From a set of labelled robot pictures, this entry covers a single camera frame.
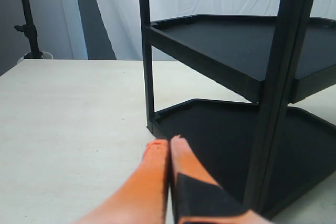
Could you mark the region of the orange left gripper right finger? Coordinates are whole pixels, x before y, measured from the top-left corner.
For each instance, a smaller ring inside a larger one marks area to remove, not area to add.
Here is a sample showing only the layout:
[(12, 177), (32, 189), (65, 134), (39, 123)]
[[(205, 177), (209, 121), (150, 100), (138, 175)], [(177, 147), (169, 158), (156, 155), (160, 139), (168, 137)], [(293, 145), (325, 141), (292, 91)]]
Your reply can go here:
[(198, 160), (187, 140), (170, 141), (176, 223), (271, 223), (229, 195)]

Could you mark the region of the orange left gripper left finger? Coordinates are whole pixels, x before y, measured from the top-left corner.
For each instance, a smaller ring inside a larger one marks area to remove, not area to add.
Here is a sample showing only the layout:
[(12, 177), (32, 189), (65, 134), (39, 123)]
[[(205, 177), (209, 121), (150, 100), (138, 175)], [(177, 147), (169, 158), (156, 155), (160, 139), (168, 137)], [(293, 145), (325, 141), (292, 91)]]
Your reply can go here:
[(76, 223), (165, 223), (168, 176), (169, 142), (153, 140), (126, 182)]

